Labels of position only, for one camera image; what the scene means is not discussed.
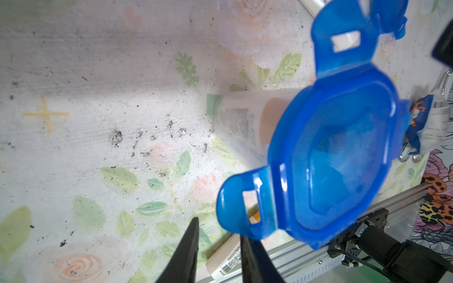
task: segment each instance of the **floral wallpaper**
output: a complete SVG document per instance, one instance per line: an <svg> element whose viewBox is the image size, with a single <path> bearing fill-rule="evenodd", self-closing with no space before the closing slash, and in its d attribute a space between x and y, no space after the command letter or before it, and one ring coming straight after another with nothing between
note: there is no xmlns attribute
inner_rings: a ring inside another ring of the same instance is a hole
<svg viewBox="0 0 453 283"><path fill-rule="evenodd" d="M445 5L411 1L404 39L380 39L402 97L437 78L425 39L440 29L423 23L442 26ZM230 236L218 189L246 170L213 132L215 102L311 85L313 18L289 0L23 0L0 15L0 283L154 282L195 216L208 277ZM427 159L394 161L376 201L419 183Z"/></svg>

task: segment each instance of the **barcode label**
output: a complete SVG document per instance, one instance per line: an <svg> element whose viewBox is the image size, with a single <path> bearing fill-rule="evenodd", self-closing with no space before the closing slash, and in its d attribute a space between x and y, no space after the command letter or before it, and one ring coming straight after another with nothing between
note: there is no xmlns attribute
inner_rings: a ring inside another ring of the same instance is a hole
<svg viewBox="0 0 453 283"><path fill-rule="evenodd" d="M433 108L444 108L447 107L446 100L438 100L433 102Z"/></svg>
<svg viewBox="0 0 453 283"><path fill-rule="evenodd" d="M233 269L233 267L229 266L228 264L225 264L225 266L222 267L222 270L223 270L223 272L225 272L225 274L230 272L230 270L232 270L232 269Z"/></svg>
<svg viewBox="0 0 453 283"><path fill-rule="evenodd" d="M236 264L241 261L241 246L238 246L234 252L226 260L226 264L222 267L224 275L230 272Z"/></svg>

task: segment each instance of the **keychain ring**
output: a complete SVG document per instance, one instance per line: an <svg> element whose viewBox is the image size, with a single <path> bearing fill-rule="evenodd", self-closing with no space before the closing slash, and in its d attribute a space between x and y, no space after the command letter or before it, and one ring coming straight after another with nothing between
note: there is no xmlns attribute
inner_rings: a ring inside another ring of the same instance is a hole
<svg viewBox="0 0 453 283"><path fill-rule="evenodd" d="M404 144L403 148L401 149L400 157L398 157L398 160L401 162L408 161L410 158L409 151L410 151L410 145L408 143Z"/></svg>

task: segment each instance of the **painted rose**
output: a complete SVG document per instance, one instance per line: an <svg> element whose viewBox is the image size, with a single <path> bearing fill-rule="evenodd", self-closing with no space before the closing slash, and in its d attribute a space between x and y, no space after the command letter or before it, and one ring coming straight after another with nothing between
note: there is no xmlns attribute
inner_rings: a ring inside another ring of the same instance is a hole
<svg viewBox="0 0 453 283"><path fill-rule="evenodd" d="M166 142L153 145L149 150L149 158L159 164L165 164L169 156L173 155L173 148Z"/></svg>
<svg viewBox="0 0 453 283"><path fill-rule="evenodd" d="M129 256L127 242L116 238L59 244L32 257L22 272L36 283L127 282L136 271Z"/></svg>
<svg viewBox="0 0 453 283"><path fill-rule="evenodd" d="M222 185L221 175L213 172L192 184L192 195L200 203L214 203Z"/></svg>
<svg viewBox="0 0 453 283"><path fill-rule="evenodd" d="M295 33L292 0L217 0L220 15L218 39L237 55L251 55L256 65L278 65L281 50L291 48Z"/></svg>
<svg viewBox="0 0 453 283"><path fill-rule="evenodd" d="M439 178L443 179L448 176L450 170L445 167L442 163L442 159L440 159L436 154L442 153L441 151L435 149L431 152L428 158L428 163L426 163L426 169L424 174L431 173L433 175L438 176Z"/></svg>

